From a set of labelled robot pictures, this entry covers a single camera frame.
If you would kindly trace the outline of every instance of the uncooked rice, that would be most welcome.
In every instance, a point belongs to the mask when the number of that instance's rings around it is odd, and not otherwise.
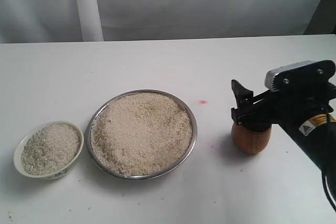
[[[75,157],[80,146],[78,133],[67,124],[53,124],[36,132],[21,155],[25,171],[32,175],[52,174]]]
[[[179,160],[192,138],[188,114],[171,98],[152,92],[111,102],[92,126],[92,149],[108,169],[148,175]]]

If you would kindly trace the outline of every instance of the white curtain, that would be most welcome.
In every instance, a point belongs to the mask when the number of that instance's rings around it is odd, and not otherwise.
[[[0,42],[300,35],[320,0],[0,0]]]

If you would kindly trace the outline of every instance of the bowl rim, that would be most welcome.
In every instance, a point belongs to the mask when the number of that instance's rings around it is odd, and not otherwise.
[[[79,145],[79,148],[78,148],[78,151],[77,151],[76,155],[73,157],[73,159],[67,165],[65,165],[61,169],[59,169],[59,170],[57,170],[57,171],[55,171],[53,173],[47,174],[47,175],[32,175],[32,174],[27,173],[24,169],[20,169],[19,168],[19,163],[21,164],[22,151],[19,152],[19,147],[21,147],[22,145],[26,145],[27,142],[28,142],[28,140],[31,138],[31,136],[33,136],[36,132],[42,130],[43,128],[45,128],[47,126],[53,125],[53,124],[67,124],[67,125],[71,126],[74,130],[77,131],[77,133],[79,135],[80,145]],[[54,176],[54,175],[62,172],[64,169],[68,168],[78,158],[79,154],[81,153],[81,151],[83,149],[83,146],[84,146],[84,135],[83,135],[83,132],[80,129],[80,127],[76,126],[73,123],[67,122],[67,121],[52,121],[52,122],[44,123],[44,124],[42,124],[40,126],[37,126],[37,127],[33,128],[31,131],[29,131],[21,139],[20,143],[18,143],[18,145],[15,148],[14,157],[13,157],[13,163],[14,163],[15,169],[19,173],[21,173],[22,175],[24,175],[26,177],[29,177],[29,178],[46,178],[46,177],[51,177],[51,176]]]
[[[192,138],[190,140],[190,144],[188,149],[186,150],[186,152],[182,155],[182,157],[180,159],[178,159],[175,163],[173,163],[172,165],[170,165],[169,167],[167,167],[164,170],[161,170],[159,172],[153,173],[153,174],[148,174],[148,175],[124,175],[121,173],[117,173],[115,171],[112,171],[110,169],[108,169],[106,166],[104,166],[99,159],[96,157],[92,146],[91,146],[91,129],[92,129],[92,125],[93,122],[95,121],[95,119],[100,115],[100,113],[106,108],[107,105],[109,105],[111,102],[114,102],[115,100],[128,96],[128,95],[132,95],[132,94],[136,94],[136,93],[157,93],[157,94],[161,94],[161,95],[165,95],[171,99],[173,99],[181,108],[184,109],[184,111],[188,114],[188,117],[190,118],[190,122],[191,122],[191,126],[192,126]],[[197,139],[197,123],[196,123],[196,119],[195,116],[193,114],[193,112],[191,111],[191,109],[179,98],[175,97],[172,94],[160,91],[160,90],[152,90],[152,89],[141,89],[141,90],[133,90],[133,91],[129,91],[123,94],[120,94],[110,100],[108,100],[106,103],[104,103],[97,111],[96,113],[93,115],[93,117],[91,118],[86,132],[85,132],[85,142],[86,142],[86,146],[89,152],[89,155],[91,157],[91,159],[93,160],[93,162],[104,172],[113,175],[115,177],[118,178],[123,178],[123,179],[131,179],[131,180],[143,180],[143,179],[152,179],[152,178],[157,178],[160,177],[162,175],[167,174],[168,172],[172,171],[173,169],[177,168],[179,165],[181,165],[186,159],[187,157],[190,155],[191,151],[193,150],[195,143],[196,143],[196,139]]]

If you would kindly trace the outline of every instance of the red stain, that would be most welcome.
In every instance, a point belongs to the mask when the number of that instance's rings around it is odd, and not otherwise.
[[[207,101],[204,101],[204,100],[199,100],[198,101],[198,105],[202,105],[202,104],[205,104],[205,103],[207,103]]]

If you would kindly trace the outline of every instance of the stainless steel bowl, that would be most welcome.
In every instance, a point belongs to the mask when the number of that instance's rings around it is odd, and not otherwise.
[[[96,157],[96,155],[93,152],[92,149],[92,145],[91,145],[91,129],[92,129],[92,124],[94,122],[94,120],[96,119],[96,117],[99,116],[99,114],[103,111],[103,109],[105,109],[105,107],[110,104],[111,102],[115,101],[116,99],[119,99],[121,97],[124,97],[126,95],[132,95],[132,94],[136,94],[136,93],[157,93],[157,94],[162,94],[165,95],[167,97],[172,98],[189,116],[190,118],[190,122],[191,122],[191,126],[192,126],[192,138],[190,141],[190,145],[187,149],[187,151],[183,154],[183,156],[176,161],[174,164],[172,164],[171,166],[169,166],[168,168],[161,170],[159,172],[153,173],[153,174],[148,174],[148,175],[139,175],[139,176],[126,176],[124,174],[121,173],[117,173],[113,170],[108,169],[106,166],[104,166]],[[196,143],[196,137],[197,137],[197,124],[196,124],[196,119],[194,117],[194,114],[192,113],[192,111],[189,109],[189,107],[183,102],[181,101],[179,98],[168,94],[166,92],[162,92],[162,91],[158,91],[158,90],[135,90],[135,91],[130,91],[124,94],[121,94],[117,97],[112,98],[111,100],[107,101],[102,107],[99,108],[99,110],[93,115],[92,119],[89,122],[89,125],[87,127],[86,130],[86,134],[85,134],[85,140],[86,140],[86,146],[89,150],[89,154],[91,156],[91,159],[93,160],[93,162],[103,171],[107,172],[108,174],[111,174],[115,177],[119,177],[119,178],[125,178],[125,179],[151,179],[151,178],[156,178],[156,177],[160,177],[170,171],[172,171],[173,169],[177,168],[179,165],[181,165],[183,163],[183,161],[186,160],[186,158],[189,156],[190,152],[193,150],[194,145]]]

